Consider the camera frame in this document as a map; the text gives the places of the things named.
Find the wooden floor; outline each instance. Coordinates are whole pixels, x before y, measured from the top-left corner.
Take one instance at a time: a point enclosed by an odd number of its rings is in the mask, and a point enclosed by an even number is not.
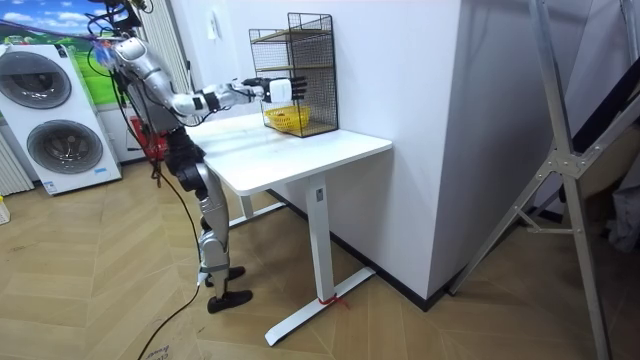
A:
[[[0,226],[0,360],[136,359],[155,328],[194,292],[194,240],[170,189],[145,165],[125,180],[49,198],[7,198]],[[185,195],[194,218],[199,212]],[[255,208],[274,202],[266,194]],[[230,197],[232,217],[239,216]],[[361,267],[333,246],[335,280]],[[598,274],[616,359],[640,359],[640,262],[602,241]],[[307,225],[282,209],[231,232],[231,289],[255,298],[209,315],[202,288],[144,358],[595,359],[570,237],[516,230],[456,298],[422,313],[377,277],[274,348],[264,333],[315,298]]]

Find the metal wire rack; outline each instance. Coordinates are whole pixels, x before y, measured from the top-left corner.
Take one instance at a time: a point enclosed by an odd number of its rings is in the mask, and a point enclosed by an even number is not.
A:
[[[299,137],[338,129],[333,22],[331,15],[289,13],[289,28],[251,29],[249,38],[256,76],[305,77],[304,99],[289,103],[262,103],[264,124]],[[287,108],[288,126],[273,112]]]

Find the radiator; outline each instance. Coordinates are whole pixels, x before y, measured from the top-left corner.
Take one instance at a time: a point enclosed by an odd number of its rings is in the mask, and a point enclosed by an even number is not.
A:
[[[33,183],[0,134],[0,195],[33,189]]]

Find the colorful poster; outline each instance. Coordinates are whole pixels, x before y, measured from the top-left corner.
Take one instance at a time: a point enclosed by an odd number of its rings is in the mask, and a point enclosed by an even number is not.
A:
[[[89,18],[85,13],[100,15],[104,12],[103,4],[87,0],[0,0],[2,19],[66,34],[87,34]],[[94,25],[92,30],[97,32],[100,28]],[[0,24],[0,40],[5,44],[64,45],[75,57],[93,102],[96,105],[116,102],[111,88],[111,79],[96,73],[88,64],[88,61],[91,62],[96,70],[107,74],[107,70],[101,67],[93,56],[87,60],[87,54],[91,49],[89,41],[36,33],[2,24]]]

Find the washer door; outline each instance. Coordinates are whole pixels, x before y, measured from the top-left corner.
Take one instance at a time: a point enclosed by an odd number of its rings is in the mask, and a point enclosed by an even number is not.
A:
[[[31,158],[59,174],[79,174],[93,169],[102,158],[102,142],[88,127],[68,120],[38,125],[27,138]]]
[[[26,51],[0,57],[0,92],[33,109],[52,109],[71,95],[71,82],[53,60]]]

